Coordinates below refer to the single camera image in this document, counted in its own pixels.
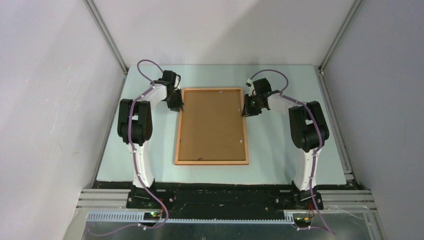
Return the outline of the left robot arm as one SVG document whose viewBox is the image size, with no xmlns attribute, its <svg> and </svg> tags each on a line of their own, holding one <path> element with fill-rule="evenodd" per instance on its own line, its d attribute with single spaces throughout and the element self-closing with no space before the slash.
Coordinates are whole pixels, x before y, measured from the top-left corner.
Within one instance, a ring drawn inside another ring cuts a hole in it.
<svg viewBox="0 0 424 240">
<path fill-rule="evenodd" d="M 135 99 L 124 98 L 119 103 L 117 133 L 132 154 L 132 183 L 137 188 L 148 189 L 155 181 L 148 147 L 153 135 L 152 108 L 165 102 L 170 111 L 181 111 L 184 103 L 180 81 L 179 74 L 165 70 L 145 92 Z"/>
</svg>

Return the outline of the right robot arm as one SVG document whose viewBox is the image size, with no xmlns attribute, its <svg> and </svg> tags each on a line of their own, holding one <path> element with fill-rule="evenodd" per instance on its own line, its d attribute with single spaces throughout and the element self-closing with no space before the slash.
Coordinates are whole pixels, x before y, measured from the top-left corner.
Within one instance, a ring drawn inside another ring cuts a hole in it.
<svg viewBox="0 0 424 240">
<path fill-rule="evenodd" d="M 297 191 L 291 194 L 291 204 L 304 209 L 316 195 L 318 157 L 329 138 L 329 128 L 322 107 L 317 101 L 303 102 L 278 90 L 272 91 L 266 78 L 247 80 L 249 92 L 244 96 L 242 117 L 258 116 L 263 109 L 282 113 L 289 118 L 293 144 L 301 150 L 303 159 L 293 180 Z"/>
</svg>

